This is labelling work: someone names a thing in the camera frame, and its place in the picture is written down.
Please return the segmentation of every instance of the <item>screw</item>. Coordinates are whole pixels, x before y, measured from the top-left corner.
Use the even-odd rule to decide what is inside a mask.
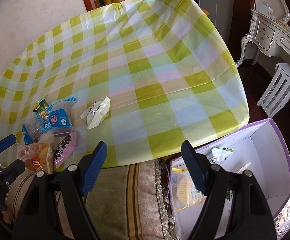
[[[221,166],[219,166],[218,164],[212,164],[212,169],[214,171],[219,171],[221,169]]]
[[[245,174],[247,177],[251,177],[251,176],[253,176],[253,173],[252,173],[250,170],[246,170],[246,171],[244,171],[244,174]]]
[[[69,171],[75,171],[77,169],[77,166],[75,164],[72,164],[68,167]]]
[[[38,171],[36,173],[36,176],[40,178],[40,177],[44,176],[44,172],[43,171]]]

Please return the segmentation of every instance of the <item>cardboard box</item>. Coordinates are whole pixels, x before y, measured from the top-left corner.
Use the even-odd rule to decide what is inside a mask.
[[[226,171],[238,172],[245,164],[251,163],[249,170],[256,177],[275,219],[290,198],[290,155],[275,122],[265,119],[250,123],[195,151],[207,156],[214,146],[234,150],[233,154],[220,164]],[[181,240],[189,237],[204,204],[203,201],[202,204],[177,210],[177,185],[172,168],[184,167],[182,157],[171,162],[170,198],[176,224],[181,231]],[[225,234],[230,209],[231,202],[225,200],[216,238]]]

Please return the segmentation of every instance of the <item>blue snack wrapper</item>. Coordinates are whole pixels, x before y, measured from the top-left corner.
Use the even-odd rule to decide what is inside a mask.
[[[31,144],[33,139],[30,137],[25,124],[22,125],[22,132],[23,132],[23,137],[24,137],[24,142],[25,144]]]
[[[59,128],[59,127],[71,127],[72,124],[70,122],[69,117],[67,116],[64,109],[58,109],[55,111],[51,111],[48,114],[48,117],[45,122],[45,128]]]
[[[48,116],[45,119],[44,128],[41,132],[46,132],[54,128],[68,128],[72,126],[70,121],[71,108],[75,104],[76,98],[71,97],[66,100],[57,101],[48,106]]]

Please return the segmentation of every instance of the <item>packaged food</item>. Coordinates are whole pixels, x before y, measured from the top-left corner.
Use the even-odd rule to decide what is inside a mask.
[[[18,144],[17,158],[32,172],[45,171],[47,174],[53,172],[53,150],[48,143]]]
[[[45,117],[48,115],[48,111],[46,110],[48,106],[49,105],[46,103],[45,97],[42,97],[38,100],[33,111],[36,112],[44,120]]]
[[[227,160],[234,150],[228,148],[213,147],[211,154],[207,156],[210,163],[222,163]]]
[[[87,129],[92,129],[100,125],[100,123],[108,116],[110,107],[109,97],[100,98],[95,101],[91,107],[87,108],[80,118],[87,118]]]
[[[22,125],[22,132],[25,144],[37,142],[41,134],[42,126],[37,120],[35,113],[29,115],[27,121]]]
[[[202,204],[204,195],[196,189],[186,167],[172,169],[172,183],[176,189],[174,205],[176,210]]]
[[[41,131],[46,132],[55,128],[71,127],[70,120],[71,108],[75,104],[76,98],[68,98],[58,101],[46,108],[48,115],[45,118],[45,128]]]
[[[68,157],[72,154],[76,147],[76,133],[71,132],[58,145],[54,154],[54,163],[59,168]]]

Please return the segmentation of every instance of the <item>table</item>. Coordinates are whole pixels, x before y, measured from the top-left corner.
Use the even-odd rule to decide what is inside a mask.
[[[127,0],[55,27],[30,44],[0,77],[0,139],[21,125],[37,100],[76,96],[78,142],[61,166],[78,163],[100,140],[104,167],[160,158],[197,147],[248,123],[242,82],[224,41],[191,0]],[[109,116],[86,130],[80,114],[100,97]],[[15,146],[0,155],[16,158]]]

